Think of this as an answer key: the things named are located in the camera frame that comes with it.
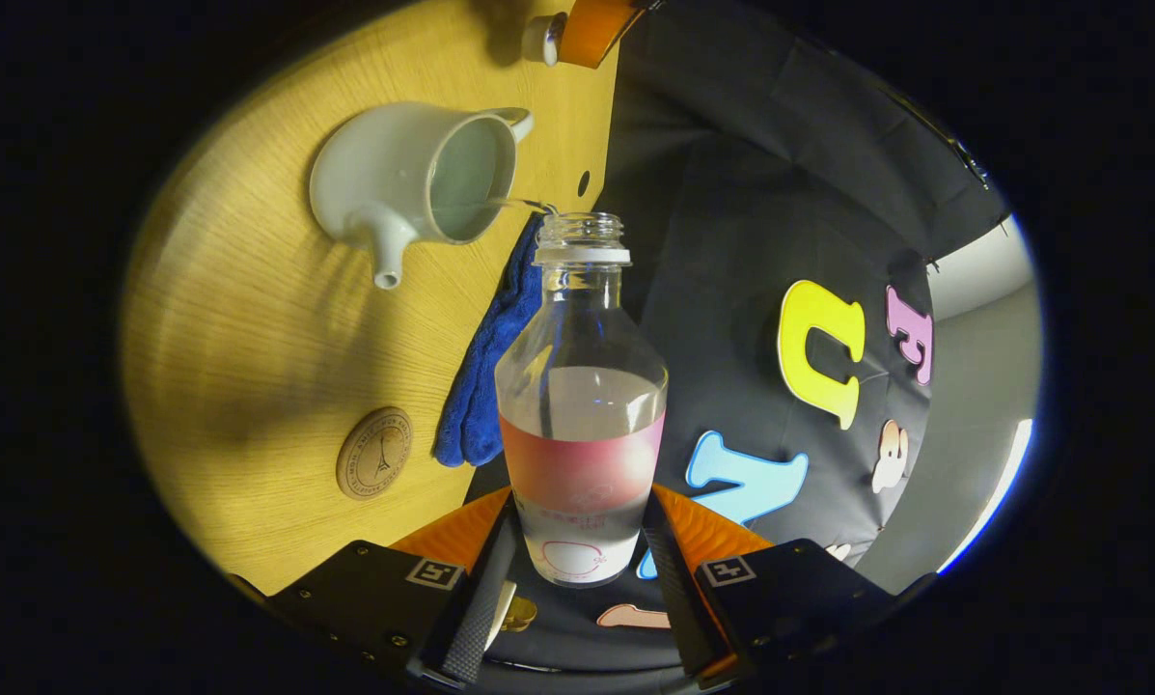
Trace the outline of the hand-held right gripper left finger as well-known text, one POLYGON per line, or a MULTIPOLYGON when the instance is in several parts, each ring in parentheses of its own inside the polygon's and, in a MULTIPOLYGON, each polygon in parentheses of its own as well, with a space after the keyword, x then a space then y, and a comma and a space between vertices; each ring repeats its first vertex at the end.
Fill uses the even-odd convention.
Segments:
POLYGON ((286 625, 367 662, 392 681, 465 689, 479 678, 516 550, 517 515, 501 488, 392 545, 348 541, 269 595, 286 625))

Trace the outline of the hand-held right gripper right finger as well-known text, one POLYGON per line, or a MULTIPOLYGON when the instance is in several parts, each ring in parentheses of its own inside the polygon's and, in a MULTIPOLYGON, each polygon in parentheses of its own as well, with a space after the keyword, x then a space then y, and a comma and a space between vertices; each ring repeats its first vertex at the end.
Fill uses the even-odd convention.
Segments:
POLYGON ((701 689, 765 681, 824 658, 916 597, 892 595, 811 540, 772 544, 653 485, 644 538, 681 667, 701 689))

